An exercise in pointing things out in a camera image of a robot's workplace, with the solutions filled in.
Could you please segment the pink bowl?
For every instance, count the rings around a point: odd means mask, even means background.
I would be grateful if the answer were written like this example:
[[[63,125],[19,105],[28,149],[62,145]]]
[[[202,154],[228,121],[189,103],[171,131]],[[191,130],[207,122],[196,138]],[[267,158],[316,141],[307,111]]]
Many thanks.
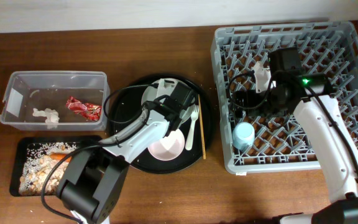
[[[148,147],[149,153],[160,161],[170,161],[177,158],[185,147],[185,137],[178,129]]]

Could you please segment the light blue cup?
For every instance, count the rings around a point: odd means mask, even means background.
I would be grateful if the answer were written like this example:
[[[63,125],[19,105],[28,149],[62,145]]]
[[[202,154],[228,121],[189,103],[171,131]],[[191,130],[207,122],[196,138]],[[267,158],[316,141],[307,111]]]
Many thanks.
[[[251,147],[255,140],[255,129],[253,125],[247,122],[241,122],[236,125],[232,132],[232,145],[244,151]]]

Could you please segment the red snack wrapper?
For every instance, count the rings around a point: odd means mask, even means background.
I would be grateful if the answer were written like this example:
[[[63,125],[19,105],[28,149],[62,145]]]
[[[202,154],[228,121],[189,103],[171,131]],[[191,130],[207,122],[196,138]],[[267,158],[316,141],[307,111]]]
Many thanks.
[[[73,96],[67,100],[66,107],[75,114],[81,115],[90,121],[99,121],[101,116],[101,106],[92,103],[82,103]]]

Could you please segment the white tissue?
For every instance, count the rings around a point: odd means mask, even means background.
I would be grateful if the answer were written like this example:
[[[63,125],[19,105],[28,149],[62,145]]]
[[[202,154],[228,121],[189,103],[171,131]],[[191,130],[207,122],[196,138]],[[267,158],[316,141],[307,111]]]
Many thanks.
[[[55,129],[59,123],[59,113],[56,110],[46,108],[45,110],[33,109],[32,116],[46,118],[47,129]]]

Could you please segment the orange carrot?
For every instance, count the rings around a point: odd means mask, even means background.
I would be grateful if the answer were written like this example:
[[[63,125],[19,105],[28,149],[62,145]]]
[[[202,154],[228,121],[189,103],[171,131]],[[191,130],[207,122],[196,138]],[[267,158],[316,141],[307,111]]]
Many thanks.
[[[62,153],[51,153],[49,155],[49,157],[51,159],[56,160],[56,161],[62,160],[65,156],[66,156],[66,154],[62,154]]]

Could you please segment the food scraps and rice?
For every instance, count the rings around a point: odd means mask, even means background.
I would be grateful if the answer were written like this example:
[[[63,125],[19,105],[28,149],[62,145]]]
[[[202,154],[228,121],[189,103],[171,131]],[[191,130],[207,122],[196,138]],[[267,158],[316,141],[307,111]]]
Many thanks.
[[[65,142],[42,144],[34,159],[29,159],[24,165],[20,178],[19,193],[21,196],[40,195],[47,175],[58,161],[49,157],[51,153],[68,154],[76,150],[78,144],[70,146]]]

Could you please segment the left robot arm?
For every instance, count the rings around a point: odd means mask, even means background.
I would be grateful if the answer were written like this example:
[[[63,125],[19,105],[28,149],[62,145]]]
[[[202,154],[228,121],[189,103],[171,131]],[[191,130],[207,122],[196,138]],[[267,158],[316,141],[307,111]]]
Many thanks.
[[[180,130],[176,101],[147,101],[141,115],[115,135],[65,156],[69,164],[56,195],[77,223],[106,223],[121,194],[129,166],[172,172],[190,163],[183,158],[190,137]]]

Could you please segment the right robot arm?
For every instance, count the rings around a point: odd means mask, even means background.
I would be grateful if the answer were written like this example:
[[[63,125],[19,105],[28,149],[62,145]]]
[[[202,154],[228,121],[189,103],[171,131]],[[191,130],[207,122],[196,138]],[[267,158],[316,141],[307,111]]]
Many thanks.
[[[330,205],[313,214],[288,214],[279,223],[358,223],[358,152],[323,74],[278,70],[262,93],[237,91],[231,103],[243,111],[285,111],[307,135],[326,180]]]

